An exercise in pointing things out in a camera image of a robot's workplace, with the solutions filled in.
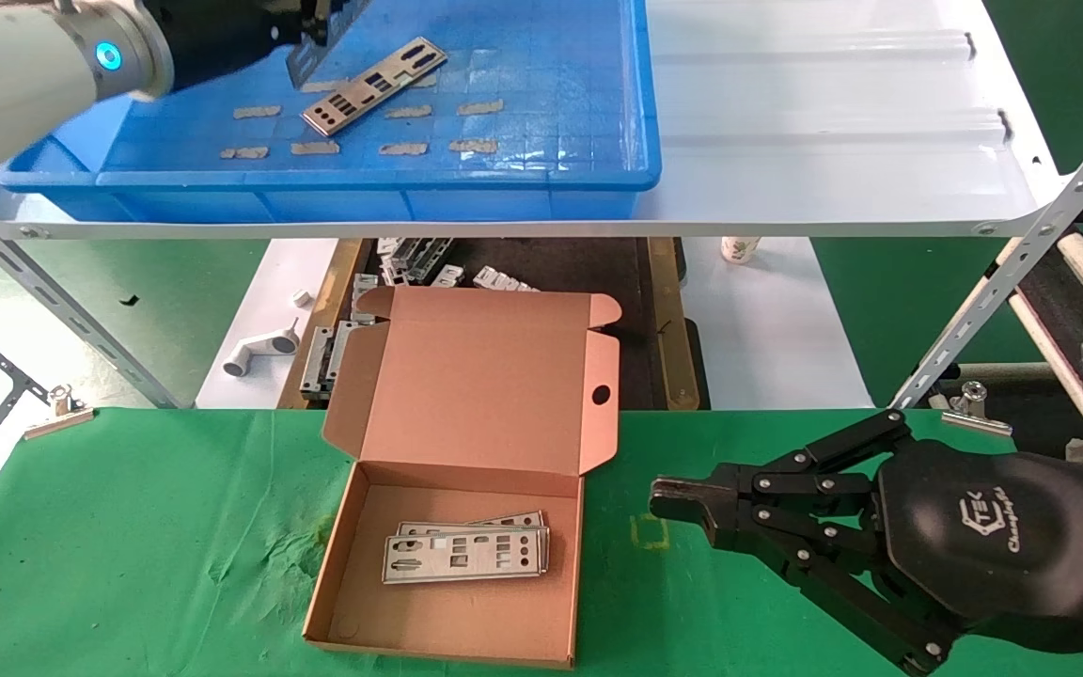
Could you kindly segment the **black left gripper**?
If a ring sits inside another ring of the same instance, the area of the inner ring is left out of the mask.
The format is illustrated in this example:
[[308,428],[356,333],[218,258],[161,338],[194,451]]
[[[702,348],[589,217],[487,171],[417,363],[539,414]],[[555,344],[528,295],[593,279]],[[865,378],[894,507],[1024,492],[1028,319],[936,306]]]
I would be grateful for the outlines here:
[[326,45],[330,0],[143,1],[159,38],[155,81],[145,95],[167,95],[258,63],[287,44]]

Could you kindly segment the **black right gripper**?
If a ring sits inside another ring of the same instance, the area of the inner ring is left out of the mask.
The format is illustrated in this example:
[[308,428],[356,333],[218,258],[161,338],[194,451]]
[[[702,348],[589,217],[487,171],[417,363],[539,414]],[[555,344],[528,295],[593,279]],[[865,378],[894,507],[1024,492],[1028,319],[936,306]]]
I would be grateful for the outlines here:
[[[714,549],[755,557],[899,671],[930,674],[957,634],[890,603],[843,565],[839,550],[775,528],[771,507],[732,507],[867,492],[870,482],[848,470],[908,437],[904,412],[880,411],[770,463],[719,463],[699,480],[658,476],[651,513],[695,524]],[[960,630],[1083,653],[1082,464],[904,450],[875,479],[891,564]]]

